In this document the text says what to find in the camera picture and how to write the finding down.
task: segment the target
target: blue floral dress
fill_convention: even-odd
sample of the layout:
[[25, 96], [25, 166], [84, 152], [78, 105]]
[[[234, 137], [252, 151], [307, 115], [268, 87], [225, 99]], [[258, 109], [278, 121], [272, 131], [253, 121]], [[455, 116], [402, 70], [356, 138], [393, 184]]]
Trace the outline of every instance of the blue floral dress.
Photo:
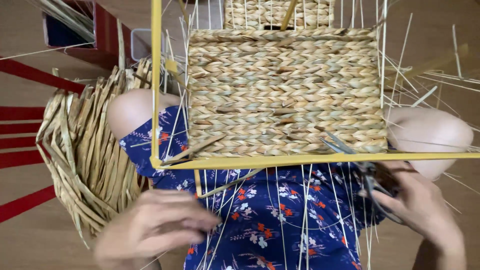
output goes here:
[[[162, 160], [187, 149], [183, 110], [168, 107], [158, 121], [155, 136]], [[120, 140], [138, 173], [152, 178], [156, 188], [196, 195], [193, 170], [155, 170], [149, 160], [150, 144], [135, 146], [151, 141], [151, 128], [148, 121]], [[225, 185], [249, 171], [200, 171], [202, 190]], [[184, 270], [360, 270], [356, 238], [362, 228], [384, 217], [373, 211], [369, 200], [357, 196], [358, 174], [351, 163], [267, 168], [202, 199], [223, 222], [202, 244], [189, 248]]]

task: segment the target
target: dried reed bundle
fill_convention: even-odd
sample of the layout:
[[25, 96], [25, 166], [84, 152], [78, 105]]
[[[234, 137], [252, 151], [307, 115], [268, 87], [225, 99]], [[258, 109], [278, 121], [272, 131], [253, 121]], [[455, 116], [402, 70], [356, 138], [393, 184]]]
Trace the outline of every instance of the dried reed bundle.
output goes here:
[[41, 9], [46, 14], [61, 21], [86, 42], [94, 42], [94, 24], [93, 19], [81, 14], [63, 0], [28, 0], [32, 5]]
[[189, 145], [198, 157], [384, 152], [375, 30], [193, 30]]
[[[149, 80], [150, 65], [141, 60], [136, 75]], [[133, 87], [148, 88], [132, 73], [115, 67], [106, 82], [99, 78], [95, 90], [86, 87], [80, 97], [58, 89], [47, 104], [36, 137], [55, 194], [82, 238], [81, 223], [95, 236], [139, 196], [145, 181], [140, 179], [138, 185], [135, 165], [106, 123], [108, 104], [116, 96]]]
[[[334, 3], [335, 0], [298, 1], [296, 21], [292, 16], [288, 26], [305, 30], [329, 25], [334, 18]], [[223, 28], [263, 30], [265, 25], [281, 26], [289, 5], [290, 1], [225, 0]]]

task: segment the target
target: braided pattern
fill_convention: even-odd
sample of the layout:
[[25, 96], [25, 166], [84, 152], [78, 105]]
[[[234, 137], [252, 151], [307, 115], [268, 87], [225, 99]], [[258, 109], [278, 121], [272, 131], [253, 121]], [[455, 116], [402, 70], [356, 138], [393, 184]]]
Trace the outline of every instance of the braided pattern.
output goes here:
[[[299, 0], [295, 7], [297, 12], [296, 30], [316, 29], [318, 26], [328, 25], [329, 20], [333, 22], [334, 3], [335, 0]], [[283, 0], [225, 0], [223, 28], [262, 30], [265, 25], [280, 26], [289, 6], [290, 1]], [[293, 15], [288, 26], [294, 26]]]
[[385, 152], [375, 31], [193, 30], [189, 145], [198, 157]]

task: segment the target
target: scissors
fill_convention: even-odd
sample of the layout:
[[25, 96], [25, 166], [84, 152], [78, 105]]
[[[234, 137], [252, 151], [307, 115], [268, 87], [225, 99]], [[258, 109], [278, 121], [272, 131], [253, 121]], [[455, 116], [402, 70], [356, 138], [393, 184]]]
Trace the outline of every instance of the scissors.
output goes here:
[[[329, 142], [323, 138], [320, 137], [323, 143], [325, 143], [327, 146], [329, 146], [333, 151], [337, 153], [344, 153], [344, 154], [356, 154], [356, 152], [348, 147], [345, 143], [343, 143], [339, 138], [337, 138], [335, 135], [332, 133], [325, 131], [328, 136], [336, 143]], [[388, 219], [391, 221], [398, 223], [398, 224], [403, 224], [402, 220], [398, 218], [396, 215], [388, 212], [385, 210], [379, 203], [378, 201], [372, 196], [372, 193], [374, 190], [380, 191], [383, 194], [386, 194], [390, 197], [393, 197], [390, 192], [388, 192], [386, 189], [384, 189], [375, 179], [376, 175], [376, 166], [375, 163], [369, 162], [369, 161], [358, 161], [358, 162], [353, 162], [358, 169], [361, 172], [361, 176], [363, 178], [363, 183], [364, 183], [364, 188], [367, 191], [368, 197], [372, 200], [373, 205], [382, 213], [384, 214]]]

